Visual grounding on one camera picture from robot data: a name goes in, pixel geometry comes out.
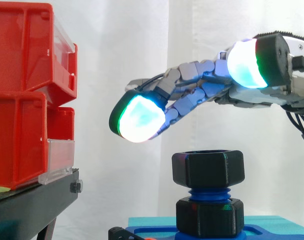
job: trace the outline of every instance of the white curtain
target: white curtain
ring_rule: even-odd
[[[168,66],[212,59],[235,41],[275,30],[304,37],[304,0],[170,0]],[[304,225],[304,141],[279,106],[204,103],[165,132],[160,216],[174,216],[177,200],[189,195],[172,181],[172,154],[213,149],[243,152],[245,181],[231,195],[243,201],[246,215],[279,215]]]
[[[304,225],[304,142],[280,107],[205,103],[142,144],[108,127],[130,80],[213,59],[258,33],[304,36],[304,0],[45,2],[78,44],[78,98],[67,105],[75,108],[74,166],[84,182],[78,200],[57,218],[54,240],[106,240],[108,229],[126,227],[129,217],[175,216],[188,189],[173,182],[171,156],[189,150],[241,150],[246,179],[231,194],[244,202],[245,214]]]

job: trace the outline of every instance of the black shelf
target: black shelf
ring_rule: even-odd
[[[0,240],[30,240],[38,233],[38,239],[51,239],[45,232],[53,231],[56,217],[78,198],[73,191],[78,179],[74,169],[47,185],[0,193]]]

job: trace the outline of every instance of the robotic hand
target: robotic hand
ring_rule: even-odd
[[[109,127],[134,143],[155,138],[211,101],[241,108],[278,104],[304,138],[304,39],[290,33],[260,34],[237,41],[215,60],[183,63],[151,79],[133,80],[125,90]],[[166,107],[168,101],[174,103]]]

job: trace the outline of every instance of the red plastic drawer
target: red plastic drawer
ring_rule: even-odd
[[[41,92],[0,92],[0,187],[15,189],[46,173],[49,154],[54,154],[49,151],[50,138],[74,144],[72,108],[47,109]],[[72,166],[74,158],[69,159]],[[66,165],[54,161],[54,168]]]
[[[0,2],[0,91],[38,91],[58,107],[77,97],[77,46],[47,3]]]

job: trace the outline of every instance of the black hex block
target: black hex block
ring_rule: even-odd
[[[245,179],[238,150],[188,151],[172,156],[175,183],[188,188],[227,188]]]
[[[230,198],[230,203],[191,201],[188,197],[176,203],[176,227],[197,238],[234,238],[244,227],[243,202]]]

